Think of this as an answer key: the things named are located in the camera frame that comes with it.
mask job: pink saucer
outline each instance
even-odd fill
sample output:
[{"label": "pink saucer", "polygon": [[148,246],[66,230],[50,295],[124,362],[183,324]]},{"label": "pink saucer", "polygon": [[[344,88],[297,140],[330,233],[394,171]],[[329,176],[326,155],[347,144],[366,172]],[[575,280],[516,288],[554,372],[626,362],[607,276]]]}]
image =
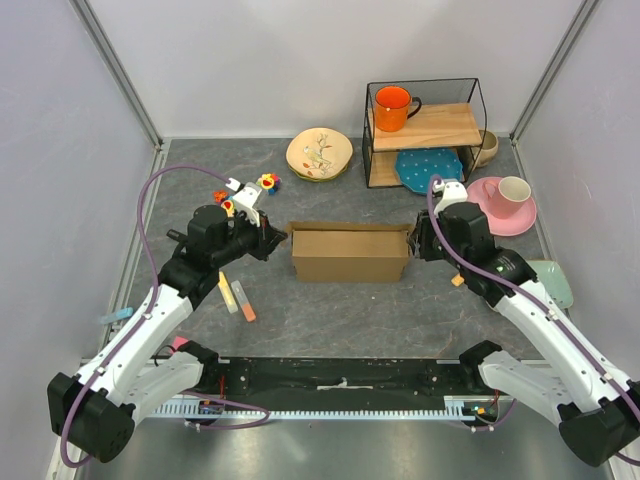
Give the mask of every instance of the pink saucer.
[{"label": "pink saucer", "polygon": [[482,189],[482,184],[489,179],[495,179],[500,181],[502,177],[484,177],[476,180],[467,187],[467,194],[469,195],[468,201],[477,203],[489,219],[489,230],[494,235],[501,237],[513,237],[514,235],[520,235],[521,233],[529,230],[536,221],[537,209],[536,202],[533,201],[533,197],[526,201],[524,206],[518,210],[511,218],[501,219],[496,218],[487,208],[489,199]]}]

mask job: blue plate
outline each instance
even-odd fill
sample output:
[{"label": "blue plate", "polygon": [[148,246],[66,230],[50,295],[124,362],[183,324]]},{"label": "blue plate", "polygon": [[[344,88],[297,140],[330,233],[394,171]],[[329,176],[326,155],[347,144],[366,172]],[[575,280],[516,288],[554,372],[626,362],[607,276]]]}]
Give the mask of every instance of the blue plate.
[{"label": "blue plate", "polygon": [[426,195],[432,175],[462,180],[462,163],[450,148],[401,150],[396,159],[396,173],[413,193]]}]

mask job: beige cup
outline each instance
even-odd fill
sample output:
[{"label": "beige cup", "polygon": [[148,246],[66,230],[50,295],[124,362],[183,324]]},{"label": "beige cup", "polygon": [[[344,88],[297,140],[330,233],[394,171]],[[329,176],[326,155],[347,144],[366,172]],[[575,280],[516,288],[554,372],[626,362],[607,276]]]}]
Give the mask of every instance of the beige cup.
[{"label": "beige cup", "polygon": [[513,216],[531,198],[531,187],[519,177],[487,179],[482,190],[489,199],[489,213],[501,219]]}]

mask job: black mug handle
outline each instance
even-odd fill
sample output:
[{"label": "black mug handle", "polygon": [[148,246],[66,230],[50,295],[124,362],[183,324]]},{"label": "black mug handle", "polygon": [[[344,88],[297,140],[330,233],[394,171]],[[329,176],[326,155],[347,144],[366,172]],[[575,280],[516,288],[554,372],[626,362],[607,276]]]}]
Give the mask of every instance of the black mug handle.
[{"label": "black mug handle", "polygon": [[418,107],[413,112],[411,112],[409,115],[407,115],[407,118],[413,117],[422,108],[422,100],[420,100],[420,97],[413,97],[411,100],[414,101],[414,102],[418,102]]}]

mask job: white wall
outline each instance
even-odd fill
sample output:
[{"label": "white wall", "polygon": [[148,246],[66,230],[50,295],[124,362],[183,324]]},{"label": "white wall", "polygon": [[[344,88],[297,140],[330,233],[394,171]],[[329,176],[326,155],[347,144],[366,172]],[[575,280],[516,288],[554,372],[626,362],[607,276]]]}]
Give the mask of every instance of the white wall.
[{"label": "white wall", "polygon": [[96,351],[153,153],[69,2],[0,2],[0,44],[0,476],[33,480],[47,384]]},{"label": "white wall", "polygon": [[601,2],[521,141],[572,317],[640,378],[640,3]]},{"label": "white wall", "polygon": [[92,0],[165,136],[362,134],[365,85],[479,77],[508,132],[580,0]]}]

